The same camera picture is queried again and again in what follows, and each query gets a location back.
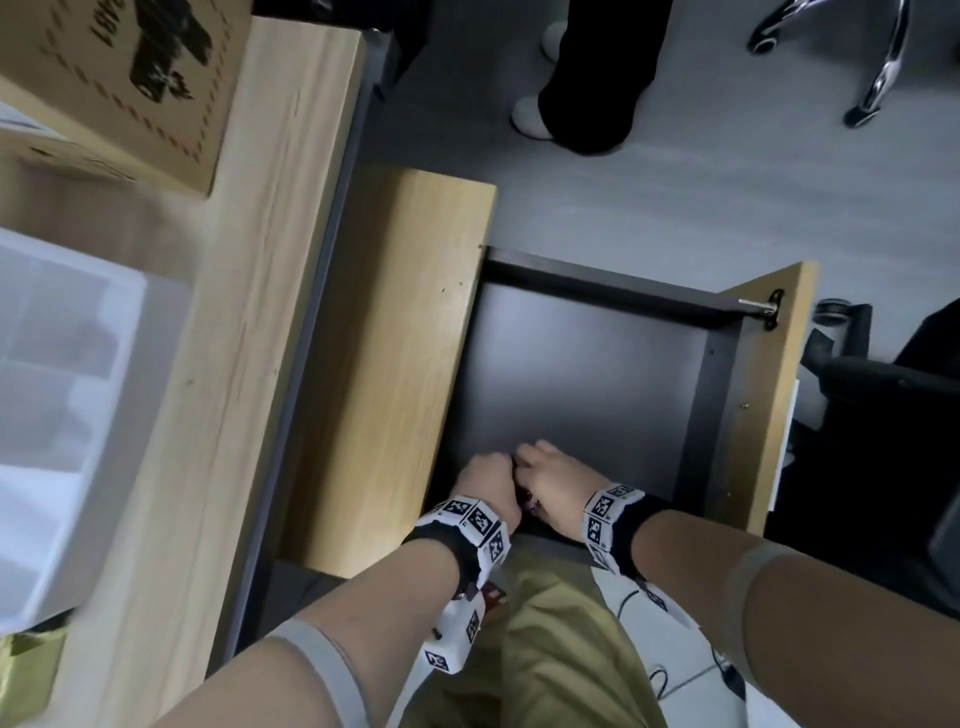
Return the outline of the metal door hinge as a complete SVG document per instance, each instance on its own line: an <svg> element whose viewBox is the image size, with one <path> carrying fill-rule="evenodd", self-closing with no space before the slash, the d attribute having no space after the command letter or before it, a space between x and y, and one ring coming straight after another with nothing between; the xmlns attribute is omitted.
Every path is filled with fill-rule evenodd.
<svg viewBox="0 0 960 728"><path fill-rule="evenodd" d="M738 298L737 303L747 318L762 322L765 332L774 331L779 325L780 311L786 295L784 288L776 288L766 301Z"/></svg>

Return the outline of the wooden desk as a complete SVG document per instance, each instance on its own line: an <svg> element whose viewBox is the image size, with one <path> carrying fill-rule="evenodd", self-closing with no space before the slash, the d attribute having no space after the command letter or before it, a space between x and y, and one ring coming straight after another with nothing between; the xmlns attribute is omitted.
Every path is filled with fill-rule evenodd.
<svg viewBox="0 0 960 728"><path fill-rule="evenodd" d="M205 200L0 156L0 227L191 294L102 575L70 620L48 706L19 728L146 728L229 652L368 54L360 30L255 18Z"/></svg>

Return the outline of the left wrist marker band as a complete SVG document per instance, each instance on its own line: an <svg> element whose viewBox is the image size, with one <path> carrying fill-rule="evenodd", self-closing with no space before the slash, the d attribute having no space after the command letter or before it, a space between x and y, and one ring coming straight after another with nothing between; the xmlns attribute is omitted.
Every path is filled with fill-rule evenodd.
<svg viewBox="0 0 960 728"><path fill-rule="evenodd" d="M508 525L483 500L452 496L425 513L403 540L431 540L452 552L459 569L453 597L423 643L421 654L435 672L462 672L486 615L484 587L511 549Z"/></svg>

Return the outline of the black office chair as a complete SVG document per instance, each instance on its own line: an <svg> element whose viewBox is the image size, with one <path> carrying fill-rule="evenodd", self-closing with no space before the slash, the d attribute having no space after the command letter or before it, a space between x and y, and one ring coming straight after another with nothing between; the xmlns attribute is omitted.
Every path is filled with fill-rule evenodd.
<svg viewBox="0 0 960 728"><path fill-rule="evenodd" d="M794 419L764 536L960 622L960 297L892 362L869 358L873 307L820 301L800 365L826 399Z"/></svg>

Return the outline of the chrome office chair base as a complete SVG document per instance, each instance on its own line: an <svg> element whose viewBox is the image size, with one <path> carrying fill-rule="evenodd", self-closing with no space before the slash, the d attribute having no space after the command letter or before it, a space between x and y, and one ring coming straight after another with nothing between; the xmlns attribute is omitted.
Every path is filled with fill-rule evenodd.
<svg viewBox="0 0 960 728"><path fill-rule="evenodd" d="M855 8L832 9L822 17L824 38L814 47L826 58L851 64L865 54L868 65L858 72L863 88L843 115L843 125L858 130L880 113L904 64L913 17L913 0L850 0ZM842 0L783 0L751 31L747 52L755 57L773 52L785 27L813 10Z"/></svg>

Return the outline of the wooden cabinet door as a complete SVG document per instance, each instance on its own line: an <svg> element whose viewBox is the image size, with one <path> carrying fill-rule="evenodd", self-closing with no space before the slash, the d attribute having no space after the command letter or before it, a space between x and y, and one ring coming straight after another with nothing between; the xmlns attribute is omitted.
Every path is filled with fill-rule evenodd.
<svg viewBox="0 0 960 728"><path fill-rule="evenodd" d="M354 577L421 515L497 197L407 167L354 176L303 373L283 560Z"/></svg>

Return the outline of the wooden cabinet side panel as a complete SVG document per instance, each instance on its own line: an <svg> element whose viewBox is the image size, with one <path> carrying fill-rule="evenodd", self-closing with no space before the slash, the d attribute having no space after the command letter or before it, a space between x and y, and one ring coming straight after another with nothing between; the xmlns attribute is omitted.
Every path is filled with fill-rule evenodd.
<svg viewBox="0 0 960 728"><path fill-rule="evenodd" d="M758 537L780 478L819 273L816 262L797 262L722 291L766 302L785 290L775 330L741 322L704 503L707 518Z"/></svg>

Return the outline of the person's left hand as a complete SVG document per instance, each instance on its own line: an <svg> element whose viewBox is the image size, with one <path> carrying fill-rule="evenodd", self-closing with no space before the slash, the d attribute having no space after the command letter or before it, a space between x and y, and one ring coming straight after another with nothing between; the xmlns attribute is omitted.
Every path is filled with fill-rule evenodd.
<svg viewBox="0 0 960 728"><path fill-rule="evenodd" d="M513 535L522 521L511 456L502 452L477 454L459 473L451 497L484 502Z"/></svg>

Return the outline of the white plastic organizer box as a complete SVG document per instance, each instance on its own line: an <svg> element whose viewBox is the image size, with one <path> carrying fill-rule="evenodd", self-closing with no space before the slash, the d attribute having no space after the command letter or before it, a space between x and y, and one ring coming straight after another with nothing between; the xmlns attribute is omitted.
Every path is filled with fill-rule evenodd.
<svg viewBox="0 0 960 728"><path fill-rule="evenodd" d="M101 461L143 273L0 227L0 636L85 602L122 509Z"/></svg>

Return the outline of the person's olive trousers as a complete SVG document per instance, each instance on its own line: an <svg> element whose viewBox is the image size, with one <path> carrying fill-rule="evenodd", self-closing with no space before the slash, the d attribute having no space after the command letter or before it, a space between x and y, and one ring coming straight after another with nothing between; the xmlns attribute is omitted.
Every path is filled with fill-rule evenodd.
<svg viewBox="0 0 960 728"><path fill-rule="evenodd" d="M667 728L592 570L514 547L465 667L432 672L399 728Z"/></svg>

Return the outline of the gold foil packet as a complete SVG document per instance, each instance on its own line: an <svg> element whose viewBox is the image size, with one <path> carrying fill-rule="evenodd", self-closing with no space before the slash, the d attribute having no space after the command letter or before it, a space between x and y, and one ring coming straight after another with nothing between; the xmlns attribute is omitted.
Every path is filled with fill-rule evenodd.
<svg viewBox="0 0 960 728"><path fill-rule="evenodd" d="M0 728L18 728L48 706L66 626L0 637Z"/></svg>

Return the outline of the person's right forearm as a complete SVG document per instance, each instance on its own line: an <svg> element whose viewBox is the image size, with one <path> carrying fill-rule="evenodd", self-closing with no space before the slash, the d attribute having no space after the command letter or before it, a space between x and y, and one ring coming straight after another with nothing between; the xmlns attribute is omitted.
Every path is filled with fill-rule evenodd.
<svg viewBox="0 0 960 728"><path fill-rule="evenodd" d="M772 542L666 510L630 555L803 728L960 728L960 622Z"/></svg>

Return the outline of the dark open cabinet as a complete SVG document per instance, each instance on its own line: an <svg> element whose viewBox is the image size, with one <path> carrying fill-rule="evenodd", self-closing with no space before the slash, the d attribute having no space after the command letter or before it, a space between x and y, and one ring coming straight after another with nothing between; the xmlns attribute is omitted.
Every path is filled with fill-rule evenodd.
<svg viewBox="0 0 960 728"><path fill-rule="evenodd" d="M718 515L738 356L762 332L726 295L487 249L424 506L473 455L545 440Z"/></svg>

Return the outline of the right wrist marker band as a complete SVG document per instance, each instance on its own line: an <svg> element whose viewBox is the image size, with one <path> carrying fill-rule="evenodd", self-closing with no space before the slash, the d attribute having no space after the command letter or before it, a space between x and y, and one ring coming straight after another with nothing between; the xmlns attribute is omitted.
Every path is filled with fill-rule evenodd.
<svg viewBox="0 0 960 728"><path fill-rule="evenodd" d="M640 527L673 505L624 484L596 491L582 511L582 538L596 566L619 577L645 582L632 556Z"/></svg>

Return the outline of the brown cardboard box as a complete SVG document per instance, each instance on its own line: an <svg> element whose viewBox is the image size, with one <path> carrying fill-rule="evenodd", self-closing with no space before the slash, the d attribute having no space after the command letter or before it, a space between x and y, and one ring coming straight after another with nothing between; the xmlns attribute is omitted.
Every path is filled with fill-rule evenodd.
<svg viewBox="0 0 960 728"><path fill-rule="evenodd" d="M254 0L0 0L0 154L206 198Z"/></svg>

